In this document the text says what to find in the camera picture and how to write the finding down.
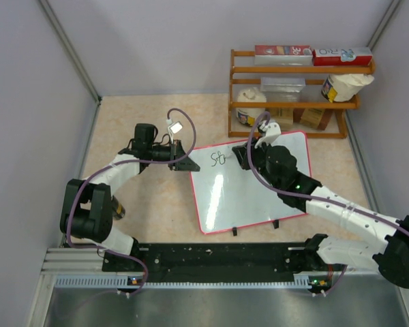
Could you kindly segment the whiteboard with pink frame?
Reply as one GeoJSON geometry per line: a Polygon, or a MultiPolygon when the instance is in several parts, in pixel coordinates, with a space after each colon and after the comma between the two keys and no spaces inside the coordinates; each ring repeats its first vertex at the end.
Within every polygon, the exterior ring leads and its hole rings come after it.
{"type": "Polygon", "coordinates": [[[232,147],[246,142],[238,140],[202,146],[190,153],[190,158],[200,166],[200,171],[191,172],[190,177],[198,225],[203,234],[304,215],[285,205],[251,171],[241,169],[232,147]]]}

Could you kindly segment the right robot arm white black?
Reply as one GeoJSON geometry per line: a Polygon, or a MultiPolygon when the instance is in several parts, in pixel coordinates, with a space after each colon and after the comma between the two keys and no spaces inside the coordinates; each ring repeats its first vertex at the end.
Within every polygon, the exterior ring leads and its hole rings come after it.
{"type": "Polygon", "coordinates": [[[317,234],[305,244],[312,269],[342,264],[377,271],[390,283],[409,289],[409,215],[398,219],[347,201],[320,181],[302,173],[285,146],[258,139],[232,149],[240,167],[250,170],[289,207],[322,217],[361,237],[341,240],[317,234]]]}

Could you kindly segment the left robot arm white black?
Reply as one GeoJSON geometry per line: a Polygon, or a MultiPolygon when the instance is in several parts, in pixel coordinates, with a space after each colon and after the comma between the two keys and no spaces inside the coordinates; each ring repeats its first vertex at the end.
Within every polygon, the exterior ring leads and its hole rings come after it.
{"type": "Polygon", "coordinates": [[[85,180],[72,179],[65,188],[60,229],[67,241],[87,241],[99,249],[117,252],[117,261],[126,270],[134,270],[141,261],[136,241],[113,225],[124,216],[124,207],[114,197],[115,191],[138,176],[151,164],[166,164],[170,170],[198,172],[200,166],[188,157],[181,141],[174,135],[180,122],[168,121],[168,143],[155,140],[157,127],[148,123],[135,126],[134,137],[115,158],[85,180]]]}

